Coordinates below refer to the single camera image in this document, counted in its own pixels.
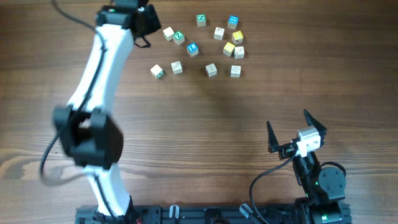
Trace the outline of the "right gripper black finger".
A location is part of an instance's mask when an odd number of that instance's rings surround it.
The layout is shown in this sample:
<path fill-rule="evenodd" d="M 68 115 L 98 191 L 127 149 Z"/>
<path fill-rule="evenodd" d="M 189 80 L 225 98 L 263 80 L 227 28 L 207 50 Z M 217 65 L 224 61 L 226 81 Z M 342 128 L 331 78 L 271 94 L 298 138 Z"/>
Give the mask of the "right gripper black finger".
<path fill-rule="evenodd" d="M 267 133 L 268 133 L 268 151 L 277 152 L 279 150 L 279 142 L 275 136 L 275 132 L 271 126 L 270 121 L 267 121 Z"/>
<path fill-rule="evenodd" d="M 307 124 L 309 126 L 314 126 L 314 128 L 319 132 L 320 136 L 325 137 L 327 128 L 318 120 L 316 120 L 306 109 L 303 110 L 303 113 Z"/>

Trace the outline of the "plain wooden block green side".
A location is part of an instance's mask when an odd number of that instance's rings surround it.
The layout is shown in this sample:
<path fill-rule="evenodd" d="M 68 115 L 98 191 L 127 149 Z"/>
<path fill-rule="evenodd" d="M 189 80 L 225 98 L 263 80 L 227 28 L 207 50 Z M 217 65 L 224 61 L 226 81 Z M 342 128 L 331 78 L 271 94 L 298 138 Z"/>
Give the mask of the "plain wooden block green side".
<path fill-rule="evenodd" d="M 163 30 L 163 35 L 167 41 L 171 41 L 173 39 L 174 31 L 171 27 L 168 27 Z"/>

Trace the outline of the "wooden block sketch picture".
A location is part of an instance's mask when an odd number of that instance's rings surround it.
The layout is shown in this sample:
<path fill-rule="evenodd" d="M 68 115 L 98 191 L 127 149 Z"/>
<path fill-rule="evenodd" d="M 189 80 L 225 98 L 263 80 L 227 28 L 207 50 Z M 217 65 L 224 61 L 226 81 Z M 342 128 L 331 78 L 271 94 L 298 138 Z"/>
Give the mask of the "wooden block sketch picture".
<path fill-rule="evenodd" d="M 243 46 L 234 48 L 234 58 L 235 59 L 243 58 L 244 54 L 245 54 L 245 51 L 244 51 Z"/>

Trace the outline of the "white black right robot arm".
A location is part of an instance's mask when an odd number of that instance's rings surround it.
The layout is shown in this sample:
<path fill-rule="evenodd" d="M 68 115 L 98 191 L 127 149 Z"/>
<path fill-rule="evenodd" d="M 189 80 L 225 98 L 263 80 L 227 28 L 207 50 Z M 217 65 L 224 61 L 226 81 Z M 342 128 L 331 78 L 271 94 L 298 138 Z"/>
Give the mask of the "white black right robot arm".
<path fill-rule="evenodd" d="M 297 183 L 305 196 L 294 203 L 295 223 L 351 223 L 351 210 L 342 202 L 346 198 L 346 169 L 337 162 L 320 163 L 315 151 L 324 145 L 327 128 L 307 110 L 303 111 L 307 127 L 297 131 L 289 143 L 279 144 L 267 122 L 268 150 L 279 159 L 290 159 Z"/>

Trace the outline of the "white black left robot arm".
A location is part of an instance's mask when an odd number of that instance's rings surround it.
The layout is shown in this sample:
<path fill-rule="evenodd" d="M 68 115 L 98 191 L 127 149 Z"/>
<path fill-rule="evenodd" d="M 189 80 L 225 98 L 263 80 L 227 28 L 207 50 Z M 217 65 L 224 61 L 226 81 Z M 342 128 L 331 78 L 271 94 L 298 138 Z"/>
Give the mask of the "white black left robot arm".
<path fill-rule="evenodd" d="M 55 108 L 54 137 L 82 168 L 96 195 L 92 215 L 79 208 L 77 223 L 136 223 L 139 214 L 124 187 L 118 166 L 123 134 L 111 118 L 113 99 L 123 66 L 136 46 L 161 28 L 154 6 L 148 1 L 113 1 L 96 15 L 96 24 L 82 25 L 95 35 L 82 79 L 64 108 Z"/>

